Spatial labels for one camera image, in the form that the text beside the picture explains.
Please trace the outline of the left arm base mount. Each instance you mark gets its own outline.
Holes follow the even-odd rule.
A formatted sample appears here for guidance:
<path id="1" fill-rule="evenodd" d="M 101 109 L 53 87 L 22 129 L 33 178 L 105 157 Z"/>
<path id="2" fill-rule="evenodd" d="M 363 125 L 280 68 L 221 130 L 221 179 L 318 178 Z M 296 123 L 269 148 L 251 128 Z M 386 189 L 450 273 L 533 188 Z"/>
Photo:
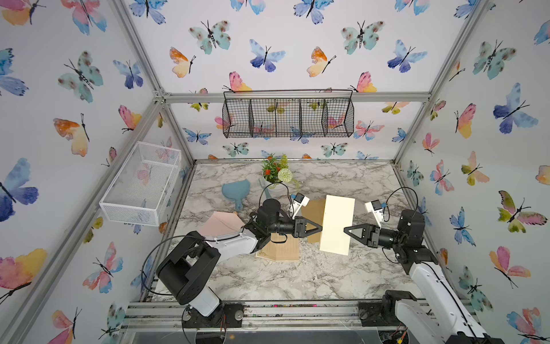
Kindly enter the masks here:
<path id="1" fill-rule="evenodd" d="M 183 313 L 183 327 L 192 328 L 240 328 L 244 318 L 244 306 L 241 303 L 223 303 L 209 316 L 200 314 L 197 309 L 188 307 Z"/>

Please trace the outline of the pink envelope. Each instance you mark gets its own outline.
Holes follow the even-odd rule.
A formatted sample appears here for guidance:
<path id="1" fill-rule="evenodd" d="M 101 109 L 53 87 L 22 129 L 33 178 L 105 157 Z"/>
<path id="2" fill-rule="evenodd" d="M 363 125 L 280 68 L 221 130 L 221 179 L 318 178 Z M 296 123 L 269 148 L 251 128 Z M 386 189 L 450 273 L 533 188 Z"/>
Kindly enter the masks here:
<path id="1" fill-rule="evenodd" d="M 244 226 L 243 221 L 235 213 L 213 212 L 210 218 L 199 229 L 203 237 L 222 237 L 237 234 Z"/>

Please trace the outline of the white letter paper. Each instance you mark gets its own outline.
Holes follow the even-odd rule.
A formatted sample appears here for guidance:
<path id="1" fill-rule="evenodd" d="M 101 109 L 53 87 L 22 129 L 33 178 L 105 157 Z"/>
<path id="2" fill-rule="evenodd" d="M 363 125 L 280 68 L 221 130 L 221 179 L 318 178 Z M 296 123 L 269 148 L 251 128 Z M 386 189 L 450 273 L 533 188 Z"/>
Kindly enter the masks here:
<path id="1" fill-rule="evenodd" d="M 349 255 L 350 236 L 344 228 L 352 226 L 355 200 L 327 195 L 319 249 L 337 255 Z"/>

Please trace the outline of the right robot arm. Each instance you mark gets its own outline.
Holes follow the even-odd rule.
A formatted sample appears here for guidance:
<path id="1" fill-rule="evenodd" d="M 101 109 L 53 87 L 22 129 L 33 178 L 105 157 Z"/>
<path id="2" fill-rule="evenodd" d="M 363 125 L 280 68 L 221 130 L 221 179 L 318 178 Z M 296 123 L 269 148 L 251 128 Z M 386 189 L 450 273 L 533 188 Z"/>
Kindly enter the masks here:
<path id="1" fill-rule="evenodd" d="M 369 248 L 391 249 L 430 308 L 424 311 L 411 292 L 388 290 L 377 302 L 359 303 L 362 326 L 402 324 L 419 343 L 502 343 L 467 311 L 445 278 L 438 259 L 424 245 L 424 230 L 425 218 L 416 210 L 402 211 L 396 230 L 374 224 L 344 229 L 345 234 Z"/>

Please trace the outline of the brown kraft envelope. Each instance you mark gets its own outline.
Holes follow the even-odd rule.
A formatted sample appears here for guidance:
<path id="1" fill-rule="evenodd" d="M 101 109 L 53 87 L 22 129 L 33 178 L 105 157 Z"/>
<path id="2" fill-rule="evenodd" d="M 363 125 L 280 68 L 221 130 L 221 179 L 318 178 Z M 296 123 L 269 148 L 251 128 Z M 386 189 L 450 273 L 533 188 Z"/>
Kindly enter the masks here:
<path id="1" fill-rule="evenodd" d="M 322 225 L 325 213 L 325 202 L 326 199 L 310 200 L 308 205 L 302 207 L 302 216 L 318 225 Z M 322 234 L 319 232 L 308 236 L 307 241 L 310 244 L 320 243 L 321 237 Z"/>

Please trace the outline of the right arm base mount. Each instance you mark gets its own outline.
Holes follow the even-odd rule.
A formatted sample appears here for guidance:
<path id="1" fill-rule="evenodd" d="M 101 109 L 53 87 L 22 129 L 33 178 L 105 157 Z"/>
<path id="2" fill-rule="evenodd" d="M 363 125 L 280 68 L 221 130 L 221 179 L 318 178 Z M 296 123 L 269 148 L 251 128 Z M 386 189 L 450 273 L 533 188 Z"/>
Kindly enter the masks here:
<path id="1" fill-rule="evenodd" d="M 396 302 L 401 300 L 417 301 L 411 292 L 387 290 L 379 300 L 358 303 L 358 315 L 362 327 L 397 326 L 400 321 L 395 315 Z"/>

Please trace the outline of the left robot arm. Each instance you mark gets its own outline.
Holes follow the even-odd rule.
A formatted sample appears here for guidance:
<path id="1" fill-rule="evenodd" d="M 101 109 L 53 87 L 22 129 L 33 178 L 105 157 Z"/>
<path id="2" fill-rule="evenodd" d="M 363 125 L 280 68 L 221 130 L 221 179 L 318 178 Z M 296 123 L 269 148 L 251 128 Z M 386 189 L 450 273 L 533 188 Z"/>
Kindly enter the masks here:
<path id="1" fill-rule="evenodd" d="M 239 255 L 262 250 L 272 235 L 306 238 L 322 226 L 303 216 L 289 216 L 276 199 L 267 199 L 235 234 L 203 236 L 197 231 L 183 236 L 159 264 L 156 275 L 180 305 L 187 305 L 207 318 L 222 307 L 221 299 L 207 286 L 216 265 Z"/>

